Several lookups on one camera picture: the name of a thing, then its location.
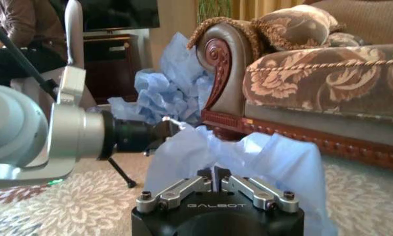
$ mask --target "black pole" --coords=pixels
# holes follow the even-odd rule
[[[122,171],[122,169],[119,168],[119,166],[117,165],[117,163],[115,163],[115,161],[111,159],[111,157],[109,157],[107,161],[109,161],[111,167],[114,168],[114,170],[117,171],[117,173],[119,174],[119,176],[122,176],[122,178],[123,178],[123,180],[125,180],[125,182],[126,182],[126,184],[127,184],[127,188],[133,188],[133,187],[137,185],[135,181],[133,181],[133,180],[127,177],[127,175],[125,174],[125,172]]]
[[[15,47],[13,42],[9,40],[6,37],[5,33],[0,29],[0,41],[1,43],[6,46],[6,49],[11,53],[15,61],[18,62],[21,68],[26,71],[27,75],[33,76],[35,81],[38,82],[38,85],[41,89],[50,95],[53,100],[57,100],[57,94],[53,91],[53,88],[55,87],[55,83],[53,80],[45,81],[43,78],[41,77],[38,71],[33,67],[31,63],[29,60],[25,58],[25,55],[21,53],[19,49]]]

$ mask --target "tripod leg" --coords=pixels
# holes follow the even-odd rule
[[[111,159],[111,157],[109,157],[107,161],[109,161],[111,167],[114,168],[114,170],[117,171],[117,173],[119,174],[119,176],[123,178],[123,180],[125,180],[125,182],[127,184],[127,188],[133,188],[137,185],[135,181],[133,181],[127,177],[127,175],[125,174],[122,169],[118,167],[118,165],[117,165],[115,161]]]

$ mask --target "television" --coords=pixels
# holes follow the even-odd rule
[[[78,0],[83,31],[159,27],[157,0]]]

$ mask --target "black pants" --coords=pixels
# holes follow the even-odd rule
[[[46,48],[21,49],[21,52],[39,73],[66,65],[59,55]],[[29,76],[7,49],[0,49],[0,85],[9,87],[11,79]]]

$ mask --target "person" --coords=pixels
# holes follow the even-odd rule
[[[66,65],[62,24],[47,0],[0,0],[0,27],[39,73]],[[0,85],[29,76],[0,42]]]

